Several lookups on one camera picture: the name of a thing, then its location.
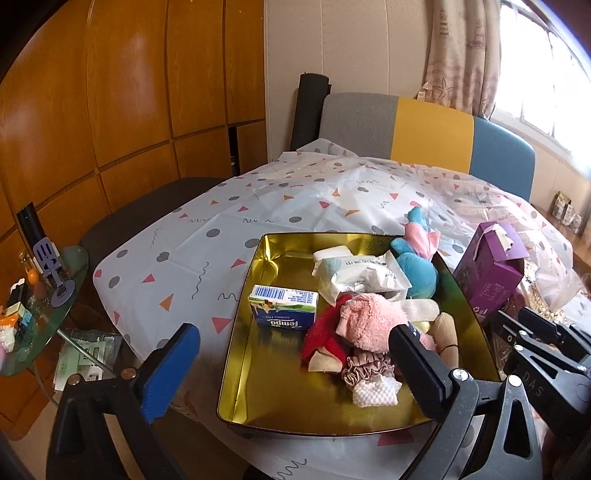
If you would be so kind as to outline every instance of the curtain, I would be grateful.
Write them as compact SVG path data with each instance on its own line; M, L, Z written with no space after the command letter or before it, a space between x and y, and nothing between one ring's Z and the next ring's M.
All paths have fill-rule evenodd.
M500 0L434 0L431 49L418 98L489 118L501 68Z

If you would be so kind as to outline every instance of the purple tissue box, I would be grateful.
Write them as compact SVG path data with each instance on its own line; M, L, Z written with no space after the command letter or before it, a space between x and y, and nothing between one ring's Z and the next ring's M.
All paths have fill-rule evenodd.
M507 251L494 231L485 233L480 240L482 232L495 223L501 225L513 240L513 245ZM453 276L480 321L505 304L523 278L522 259L529 256L510 223L485 222L478 225Z

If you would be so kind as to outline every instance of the window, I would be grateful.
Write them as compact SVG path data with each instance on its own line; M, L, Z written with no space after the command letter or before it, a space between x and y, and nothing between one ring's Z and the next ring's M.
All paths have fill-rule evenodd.
M566 44L521 0L502 0L496 107L591 167L591 82Z

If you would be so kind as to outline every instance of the barcode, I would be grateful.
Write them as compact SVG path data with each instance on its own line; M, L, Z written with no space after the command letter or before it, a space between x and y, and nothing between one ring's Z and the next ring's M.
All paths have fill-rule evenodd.
M257 287L255 297L267 297L273 300L283 300L286 289L277 287Z

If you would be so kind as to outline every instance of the golden tin box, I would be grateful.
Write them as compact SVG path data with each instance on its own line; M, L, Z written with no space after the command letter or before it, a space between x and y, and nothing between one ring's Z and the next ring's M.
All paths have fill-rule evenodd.
M398 405L359 408L338 375L308 372L300 359L305 332L259 325L248 295L255 284L317 291L312 253L346 245L355 255L383 255L393 236L367 233L272 233L256 249L242 289L217 404L229 424L309 436L350 436L407 428L427 418L404 384ZM456 323L460 366L499 381L485 335L439 254L434 300ZM320 298L317 314L327 304Z

